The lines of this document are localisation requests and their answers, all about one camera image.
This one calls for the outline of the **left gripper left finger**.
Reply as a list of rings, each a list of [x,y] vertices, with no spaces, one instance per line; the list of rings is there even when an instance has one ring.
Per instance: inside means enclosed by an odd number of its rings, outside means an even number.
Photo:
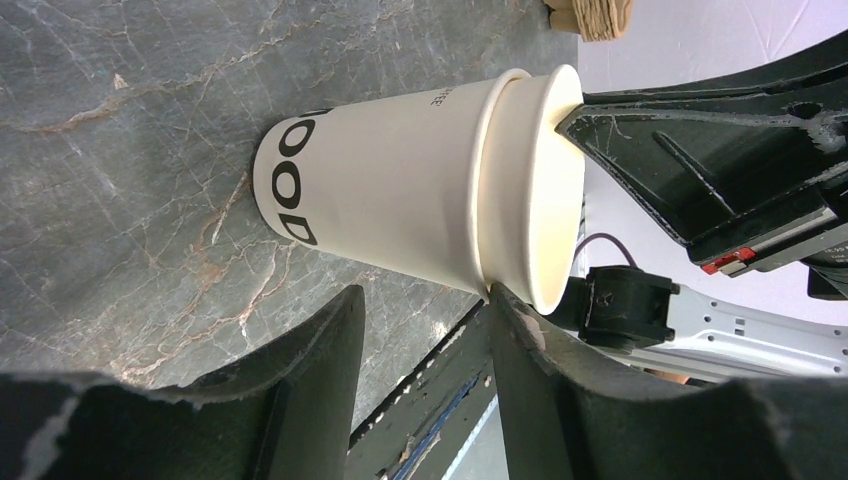
[[[144,389],[93,371],[3,372],[5,479],[340,479],[365,296],[193,383]]]

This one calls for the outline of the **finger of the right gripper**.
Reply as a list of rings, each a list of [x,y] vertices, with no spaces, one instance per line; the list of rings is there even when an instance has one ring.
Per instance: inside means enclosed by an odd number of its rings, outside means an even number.
[[[735,74],[589,94],[557,132],[696,265],[778,265],[847,237],[845,33]]]

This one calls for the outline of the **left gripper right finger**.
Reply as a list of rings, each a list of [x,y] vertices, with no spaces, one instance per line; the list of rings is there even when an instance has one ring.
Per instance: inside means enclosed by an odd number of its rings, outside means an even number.
[[[676,384],[571,337],[513,292],[489,335],[513,479],[843,479],[839,378]]]

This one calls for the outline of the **white paper coffee cup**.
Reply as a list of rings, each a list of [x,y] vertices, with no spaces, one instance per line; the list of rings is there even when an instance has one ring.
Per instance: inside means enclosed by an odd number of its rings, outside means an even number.
[[[537,311],[566,289],[582,152],[557,132],[583,101],[569,65],[307,112],[271,127],[253,193],[277,234],[309,248]]]

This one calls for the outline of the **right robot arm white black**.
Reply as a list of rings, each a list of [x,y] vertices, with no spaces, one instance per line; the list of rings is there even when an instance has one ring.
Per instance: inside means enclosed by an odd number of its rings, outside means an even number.
[[[743,72],[589,93],[557,126],[702,272],[798,262],[847,297],[847,36]],[[550,321],[640,367],[721,381],[847,374],[847,330],[710,297],[632,260],[573,277]]]

